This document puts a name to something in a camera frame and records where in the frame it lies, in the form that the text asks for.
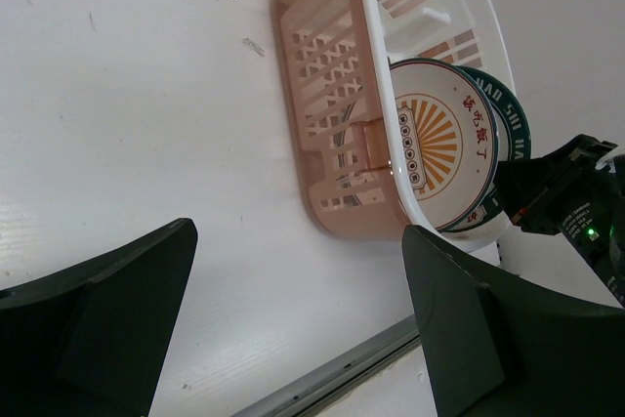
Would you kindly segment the orange sunburst plate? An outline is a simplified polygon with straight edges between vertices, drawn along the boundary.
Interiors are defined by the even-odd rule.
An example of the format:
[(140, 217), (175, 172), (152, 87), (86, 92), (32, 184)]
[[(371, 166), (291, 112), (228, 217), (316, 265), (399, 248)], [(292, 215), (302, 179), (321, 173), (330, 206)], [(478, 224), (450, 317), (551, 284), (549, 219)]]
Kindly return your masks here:
[(457, 229), (492, 188), (499, 138), (477, 81), (433, 59), (393, 63), (390, 74), (407, 175), (430, 224)]

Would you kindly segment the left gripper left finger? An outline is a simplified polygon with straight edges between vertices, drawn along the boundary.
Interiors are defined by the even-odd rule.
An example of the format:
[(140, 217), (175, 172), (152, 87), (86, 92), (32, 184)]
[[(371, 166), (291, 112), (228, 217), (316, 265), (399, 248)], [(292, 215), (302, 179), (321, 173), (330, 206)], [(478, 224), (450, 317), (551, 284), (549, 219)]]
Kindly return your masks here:
[(175, 220), (1, 292), (4, 416), (146, 416), (198, 233)]

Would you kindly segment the green rim plate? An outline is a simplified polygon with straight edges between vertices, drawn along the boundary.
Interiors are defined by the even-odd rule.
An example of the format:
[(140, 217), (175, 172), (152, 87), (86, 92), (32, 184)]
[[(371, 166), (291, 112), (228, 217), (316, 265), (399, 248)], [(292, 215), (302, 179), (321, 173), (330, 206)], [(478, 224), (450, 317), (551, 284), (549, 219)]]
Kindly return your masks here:
[[(493, 75), (478, 68), (461, 65), (486, 94), (494, 110), (499, 137), (498, 160), (514, 161), (531, 156), (531, 132), (523, 108), (514, 93)], [(502, 212), (494, 184), (488, 188), (480, 205), (457, 227), (447, 233), (463, 233), (477, 229)]]

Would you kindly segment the white pink dish rack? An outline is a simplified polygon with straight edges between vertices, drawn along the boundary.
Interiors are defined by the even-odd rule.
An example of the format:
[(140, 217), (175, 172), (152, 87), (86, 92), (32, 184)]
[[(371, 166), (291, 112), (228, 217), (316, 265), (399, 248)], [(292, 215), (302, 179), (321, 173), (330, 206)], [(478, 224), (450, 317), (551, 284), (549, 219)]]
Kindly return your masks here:
[(502, 212), (463, 233), (435, 229), (407, 175), (393, 63), (433, 59), (511, 79), (490, 0), (272, 0), (301, 191), (312, 219), (348, 239), (398, 240), (420, 225), (472, 252), (509, 227)]

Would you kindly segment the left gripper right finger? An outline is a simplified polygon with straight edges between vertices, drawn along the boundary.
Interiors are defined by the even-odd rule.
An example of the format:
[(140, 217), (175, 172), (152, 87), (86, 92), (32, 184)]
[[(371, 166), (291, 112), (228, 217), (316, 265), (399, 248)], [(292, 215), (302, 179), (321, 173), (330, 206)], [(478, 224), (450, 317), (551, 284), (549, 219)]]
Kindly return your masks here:
[(624, 312), (544, 288), (420, 226), (402, 257), (441, 416), (620, 416)]

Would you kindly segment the aluminium front rail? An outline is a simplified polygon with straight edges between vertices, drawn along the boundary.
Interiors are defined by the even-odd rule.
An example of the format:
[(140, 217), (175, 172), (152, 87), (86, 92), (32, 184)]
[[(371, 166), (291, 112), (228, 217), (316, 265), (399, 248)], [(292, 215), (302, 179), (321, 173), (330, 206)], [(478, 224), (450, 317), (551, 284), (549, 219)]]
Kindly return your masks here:
[(240, 410), (239, 416), (314, 416), (421, 344), (413, 315)]

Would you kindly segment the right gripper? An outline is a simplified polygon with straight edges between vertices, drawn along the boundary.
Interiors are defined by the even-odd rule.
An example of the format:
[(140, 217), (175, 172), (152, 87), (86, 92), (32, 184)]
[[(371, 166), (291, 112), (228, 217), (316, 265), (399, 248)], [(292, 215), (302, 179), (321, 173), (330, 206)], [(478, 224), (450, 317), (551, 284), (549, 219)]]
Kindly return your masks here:
[(562, 234), (624, 303), (624, 148), (586, 135), (538, 158), (500, 163), (503, 211), (525, 232)]

